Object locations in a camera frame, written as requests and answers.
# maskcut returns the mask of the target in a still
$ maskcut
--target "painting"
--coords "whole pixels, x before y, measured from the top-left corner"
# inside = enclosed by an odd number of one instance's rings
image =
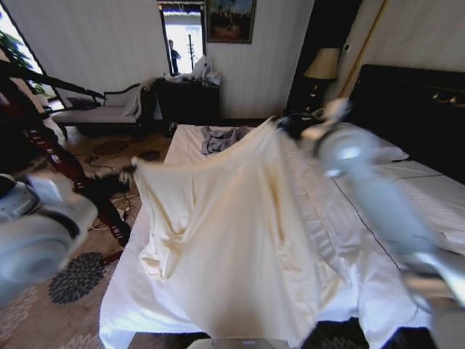
[[[256,0],[207,0],[207,41],[251,44]]]

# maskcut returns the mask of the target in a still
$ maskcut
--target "carpet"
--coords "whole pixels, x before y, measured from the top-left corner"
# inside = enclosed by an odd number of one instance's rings
[[[130,164],[133,156],[162,162],[171,140],[161,132],[143,139],[129,135],[89,137],[75,129],[67,149],[75,154],[88,173],[103,174]],[[52,169],[41,163],[37,169]],[[141,202],[135,185],[129,193],[113,199],[126,210],[126,221],[134,224]],[[100,260],[121,248],[107,228],[96,220],[85,243],[73,254],[67,268],[52,280],[26,289],[18,298],[0,310],[0,348],[100,349],[98,337],[100,304],[113,275],[116,263],[100,266]],[[130,348],[184,349],[205,334],[136,334]],[[358,320],[336,323],[320,322],[303,348],[368,348]],[[399,329],[385,348],[434,348],[425,329]]]

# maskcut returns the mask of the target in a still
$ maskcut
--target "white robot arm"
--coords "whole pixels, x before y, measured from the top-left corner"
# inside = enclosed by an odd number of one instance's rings
[[[349,197],[361,208],[376,233],[403,263],[403,278],[413,299],[433,315],[432,334],[440,348],[465,345],[465,257],[444,249],[438,234],[410,205],[395,184],[374,171],[373,135],[341,127],[348,100],[328,105],[322,124],[309,127],[302,137],[315,146],[326,175],[345,175]]]
[[[97,216],[95,205],[74,193],[63,175],[38,173],[29,181],[33,191],[21,182],[2,191],[0,306],[27,284],[61,271]],[[33,214],[20,216],[32,209]]]

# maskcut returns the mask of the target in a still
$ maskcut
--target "table lamp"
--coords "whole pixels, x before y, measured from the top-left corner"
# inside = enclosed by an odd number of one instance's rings
[[[337,80],[338,59],[338,48],[322,48],[318,51],[317,57],[304,73],[304,77],[312,79],[315,84],[310,92],[310,106],[306,107],[306,111],[314,111],[321,108],[329,84]]]

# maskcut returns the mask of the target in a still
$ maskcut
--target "headboard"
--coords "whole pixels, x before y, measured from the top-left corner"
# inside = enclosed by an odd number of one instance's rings
[[[465,73],[364,65],[345,121],[465,183]]]

